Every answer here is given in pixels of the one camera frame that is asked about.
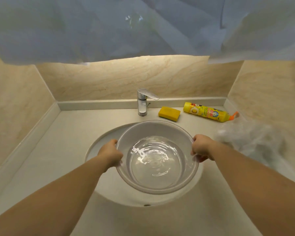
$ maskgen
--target white countertop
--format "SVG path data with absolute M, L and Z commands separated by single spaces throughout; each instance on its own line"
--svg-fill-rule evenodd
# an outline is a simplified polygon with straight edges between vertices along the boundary
M 221 124 L 181 110 L 177 125 L 192 136 L 213 137 Z M 129 123 L 159 119 L 159 108 L 140 117 L 137 109 L 62 111 L 0 196 L 0 214 L 35 190 L 85 161 L 91 144 L 106 132 Z M 205 161 L 197 185 L 161 206 L 129 207 L 93 193 L 72 235 L 261 235 L 219 172 Z

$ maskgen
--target hand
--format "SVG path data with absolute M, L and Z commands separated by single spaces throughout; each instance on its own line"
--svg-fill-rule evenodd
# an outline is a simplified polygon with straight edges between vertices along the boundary
M 195 155 L 197 162 L 204 162 L 206 159 L 214 160 L 209 152 L 209 146 L 214 143 L 211 138 L 197 134 L 193 140 L 191 155 Z
M 101 147 L 97 154 L 97 157 L 100 157 L 105 161 L 107 164 L 107 169 L 118 166 L 120 160 L 123 157 L 123 154 L 116 149 L 116 143 L 116 139 L 111 139 L 108 143 Z

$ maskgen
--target faucet handle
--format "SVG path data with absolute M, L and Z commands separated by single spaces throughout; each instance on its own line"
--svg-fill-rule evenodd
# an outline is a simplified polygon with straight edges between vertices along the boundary
M 138 99 L 141 100 L 146 100 L 148 97 L 154 99 L 154 100 L 159 100 L 159 97 L 156 96 L 155 94 L 149 92 L 147 89 L 144 88 L 139 88 L 138 89 Z

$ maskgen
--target wall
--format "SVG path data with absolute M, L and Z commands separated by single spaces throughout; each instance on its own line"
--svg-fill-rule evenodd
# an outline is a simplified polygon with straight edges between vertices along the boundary
M 245 61 L 228 97 L 248 117 L 283 130 L 295 167 L 295 62 Z
M 34 65 L 0 59 L 0 165 L 54 102 Z
M 138 88 L 161 98 L 226 97 L 242 61 L 208 65 L 208 56 L 142 56 L 90 63 L 45 63 L 39 72 L 58 101 L 136 99 Z

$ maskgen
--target water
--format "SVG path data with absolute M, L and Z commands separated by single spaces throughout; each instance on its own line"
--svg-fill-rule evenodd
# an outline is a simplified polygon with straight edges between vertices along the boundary
M 140 185 L 164 189 L 177 183 L 182 174 L 183 152 L 169 139 L 159 136 L 143 138 L 129 150 L 130 174 Z

